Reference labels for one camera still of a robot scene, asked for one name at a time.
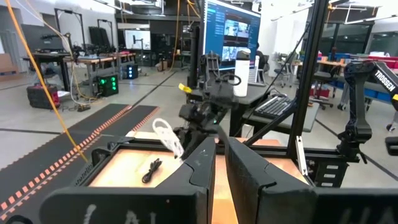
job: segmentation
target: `monitor screen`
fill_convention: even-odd
[[[141,44],[143,45],[142,48],[144,50],[150,50],[150,31],[146,30],[126,30],[126,48],[133,49],[133,50],[141,50]],[[133,36],[136,36],[136,43],[134,43]]]
[[[238,51],[250,49],[250,66],[256,60],[261,15],[219,0],[204,3],[203,51],[221,57],[220,70],[235,68]]]

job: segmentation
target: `white wire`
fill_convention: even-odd
[[[157,123],[164,124],[165,127],[156,126]],[[174,153],[174,156],[181,158],[184,153],[184,149],[181,146],[179,138],[173,132],[172,127],[169,123],[162,118],[156,118],[152,123],[152,129],[158,135],[162,144]]]
[[[31,16],[35,17],[35,18],[36,18],[37,20],[39,20],[40,22],[43,22],[43,23],[44,23],[43,18],[39,18],[38,16],[36,16],[33,12],[31,12],[30,10],[28,10],[28,9],[27,9],[23,4],[21,4],[18,0],[15,0],[15,2],[18,3],[18,5],[20,5],[20,7],[22,7],[23,9],[25,9],[25,11],[27,11]],[[67,46],[66,48],[65,48],[65,46],[64,46],[65,50],[66,50],[67,52],[69,52],[70,54],[73,54],[73,53],[72,53],[72,49],[71,49],[71,47],[70,47],[70,45],[69,45],[69,42],[68,42],[67,38],[61,35],[61,40],[63,40],[63,43]],[[74,77],[74,75],[72,74],[72,75],[71,75],[71,79],[70,79],[70,98],[73,100],[73,102],[75,102],[75,103],[77,103],[77,104],[79,104],[79,105],[83,105],[83,106],[89,105],[89,104],[91,103],[90,100],[88,101],[89,103],[81,103],[81,102],[78,102],[77,100],[75,100],[75,99],[73,98],[73,92],[72,92],[72,90],[73,90],[73,77]]]

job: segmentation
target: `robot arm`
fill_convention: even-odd
[[[374,76],[391,95],[392,105],[398,111],[398,77],[384,62],[350,63],[344,70],[344,76],[349,85],[350,111],[346,129],[338,135],[341,143],[337,149],[347,157],[356,157],[359,153],[366,162],[359,145],[372,137],[372,129],[365,119],[364,84],[369,76]]]

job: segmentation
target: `gray floor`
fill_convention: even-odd
[[[152,131],[151,123],[154,118],[166,119],[172,126],[180,126],[183,121],[178,118],[178,111],[185,102],[185,94],[177,86],[187,80],[187,71],[156,72],[153,68],[146,69],[148,76],[139,77],[135,80],[122,80],[119,84],[119,94],[110,96],[92,105],[88,111],[78,113],[76,111],[61,111],[61,115],[69,127],[94,112],[100,110],[109,103],[134,104],[144,97],[140,105],[159,106],[160,110],[149,120],[140,131]],[[10,82],[0,82],[0,128],[7,129],[26,129],[34,131],[53,131],[61,132],[62,127],[54,112],[49,110],[36,109],[29,106],[26,97],[26,87],[31,82],[31,77],[26,76],[23,80]],[[295,89],[285,87],[278,89],[294,96]],[[341,91],[332,101],[337,105],[340,100]],[[73,107],[70,99],[64,99],[63,107]],[[384,138],[393,136],[395,133],[388,133],[385,129],[386,124],[391,122],[394,109],[391,105],[374,102],[367,113],[367,121],[373,129],[373,137],[367,142],[362,150],[370,158],[376,161],[382,169],[389,170],[391,175],[398,175],[397,158],[387,154],[384,146]],[[327,125],[336,133],[344,130],[348,120],[347,111],[339,111],[335,107],[327,108],[325,111],[319,110],[317,119]],[[222,127],[229,129],[229,115],[221,122]],[[243,136],[251,135],[251,127],[243,128]],[[0,169],[8,166],[18,158],[30,153],[35,148],[43,145],[54,138],[53,134],[31,134],[10,131],[0,131]],[[287,144],[289,136],[271,131],[264,136],[264,139],[278,139],[282,145]],[[303,134],[305,147],[319,147],[333,149],[339,143],[337,138],[318,123],[314,124],[311,133]],[[346,177],[343,181],[344,187],[398,187],[398,182],[391,176],[383,172],[374,164],[350,164]]]

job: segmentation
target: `laboratory room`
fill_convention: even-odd
[[[398,223],[397,8],[0,0],[0,224]]]

